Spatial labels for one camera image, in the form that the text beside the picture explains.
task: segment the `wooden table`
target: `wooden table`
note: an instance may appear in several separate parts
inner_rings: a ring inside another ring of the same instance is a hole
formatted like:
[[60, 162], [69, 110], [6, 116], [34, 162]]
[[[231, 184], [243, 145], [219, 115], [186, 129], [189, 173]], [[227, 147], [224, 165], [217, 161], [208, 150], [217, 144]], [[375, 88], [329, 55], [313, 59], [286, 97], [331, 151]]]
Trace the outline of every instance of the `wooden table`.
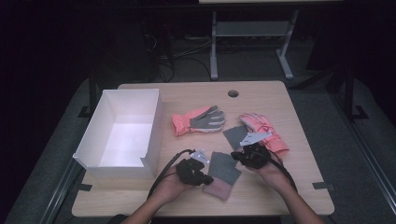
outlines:
[[[304, 135], [288, 92], [280, 81], [197, 82], [124, 84], [119, 89], [160, 89], [164, 104], [164, 128], [158, 174], [178, 152], [185, 148], [204, 149], [210, 158], [213, 151], [233, 150], [222, 131], [244, 125], [238, 118], [244, 112], [263, 114], [272, 121], [276, 131], [290, 147], [283, 157], [284, 165], [293, 176], [299, 193], [320, 215], [329, 215], [334, 207], [326, 189], [314, 189], [313, 183], [323, 182], [318, 165]], [[230, 97], [229, 91], [237, 91]], [[226, 122], [221, 132], [172, 135], [171, 115], [186, 113], [203, 105], [218, 105]], [[202, 193], [202, 186], [183, 193], [164, 206], [157, 217], [201, 216], [280, 216], [289, 213], [283, 200], [261, 179], [238, 162], [242, 174], [233, 185], [227, 202]], [[95, 179], [85, 174], [72, 212], [77, 217], [109, 217], [131, 214], [148, 196], [154, 179]]]

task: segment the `pink and gray glove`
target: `pink and gray glove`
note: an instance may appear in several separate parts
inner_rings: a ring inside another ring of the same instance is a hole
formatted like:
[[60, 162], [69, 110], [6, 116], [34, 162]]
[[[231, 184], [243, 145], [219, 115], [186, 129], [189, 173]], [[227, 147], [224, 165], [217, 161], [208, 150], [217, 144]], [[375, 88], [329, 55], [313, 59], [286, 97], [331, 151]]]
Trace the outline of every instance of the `pink and gray glove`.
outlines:
[[185, 115], [173, 114], [173, 133], [180, 136], [184, 133], [213, 133], [222, 129], [224, 112], [218, 111], [216, 105], [204, 106]]
[[259, 143], [275, 152], [278, 157], [284, 156], [289, 151], [288, 146], [283, 142], [280, 135], [276, 133], [270, 120], [264, 115], [245, 113], [239, 118], [247, 125], [250, 133], [271, 133], [271, 136], [262, 139]]

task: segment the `gray carpet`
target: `gray carpet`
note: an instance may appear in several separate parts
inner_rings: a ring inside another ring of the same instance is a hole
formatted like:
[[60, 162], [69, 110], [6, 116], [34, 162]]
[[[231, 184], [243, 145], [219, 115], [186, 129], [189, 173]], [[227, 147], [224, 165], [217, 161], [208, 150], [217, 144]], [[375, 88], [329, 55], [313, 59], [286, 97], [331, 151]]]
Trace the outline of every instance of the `gray carpet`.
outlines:
[[[316, 73], [305, 71], [311, 48], [312, 43], [296, 42], [290, 45], [287, 58], [295, 75], [294, 80], [284, 78], [272, 45], [261, 50], [219, 54], [219, 81], [281, 80], [287, 86], [293, 86]], [[193, 54], [190, 57], [200, 60], [208, 67], [208, 53]], [[195, 60], [179, 60], [176, 61], [176, 66], [172, 82], [210, 81], [206, 69]], [[166, 67], [163, 72], [170, 76]], [[335, 206], [331, 217], [339, 224], [396, 223], [396, 216], [378, 187], [360, 145], [348, 127], [349, 123], [337, 109], [334, 101], [337, 96], [330, 95], [324, 89], [327, 80], [325, 77], [303, 91], [290, 91], [290, 98], [325, 182], [335, 187], [330, 191]], [[155, 82], [163, 81], [157, 77]], [[374, 149], [373, 152], [389, 181], [395, 185], [396, 179], [392, 171], [396, 161], [394, 127], [376, 106], [371, 93], [359, 81], [356, 81], [355, 87], [355, 104], [361, 105], [369, 116], [369, 119], [356, 121], [356, 125], [367, 144]], [[7, 223], [40, 223], [87, 127], [88, 119], [78, 117], [81, 108], [86, 105], [89, 105], [88, 81], [81, 84], [64, 112], [40, 161], [9, 214]], [[77, 174], [79, 178], [65, 195], [63, 206], [56, 214], [54, 223], [107, 223], [109, 217], [72, 216], [71, 207], [84, 171]], [[323, 219], [326, 223], [333, 223], [328, 217]], [[292, 220], [282, 217], [282, 222], [292, 223]]]

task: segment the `open white container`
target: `open white container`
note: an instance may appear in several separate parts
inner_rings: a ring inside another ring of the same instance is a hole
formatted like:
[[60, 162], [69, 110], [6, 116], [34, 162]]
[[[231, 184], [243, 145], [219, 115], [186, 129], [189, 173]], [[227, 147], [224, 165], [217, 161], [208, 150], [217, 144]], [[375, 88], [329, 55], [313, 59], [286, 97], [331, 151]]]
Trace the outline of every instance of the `open white container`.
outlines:
[[94, 177], [154, 178], [162, 135], [158, 89], [104, 90], [73, 158]]

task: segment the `glove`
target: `glove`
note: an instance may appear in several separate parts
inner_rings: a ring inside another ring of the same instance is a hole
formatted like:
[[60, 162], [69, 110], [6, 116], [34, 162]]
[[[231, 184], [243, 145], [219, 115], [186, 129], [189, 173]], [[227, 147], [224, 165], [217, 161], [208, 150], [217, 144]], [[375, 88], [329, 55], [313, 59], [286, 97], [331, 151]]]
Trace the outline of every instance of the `glove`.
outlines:
[[184, 133], [213, 133], [222, 129], [224, 112], [218, 111], [216, 105], [204, 106], [185, 115], [173, 114], [173, 133], [180, 136]]
[[247, 125], [247, 129], [251, 133], [271, 133], [271, 136], [262, 139], [259, 143], [273, 151], [278, 157], [284, 156], [289, 151], [288, 146], [283, 142], [280, 135], [276, 133], [270, 120], [264, 115], [245, 113], [239, 118]]
[[207, 172], [212, 176], [213, 182], [203, 186], [203, 192], [227, 201], [233, 184], [241, 175], [241, 171], [235, 168], [237, 163], [238, 161], [235, 161], [229, 154], [213, 152]]

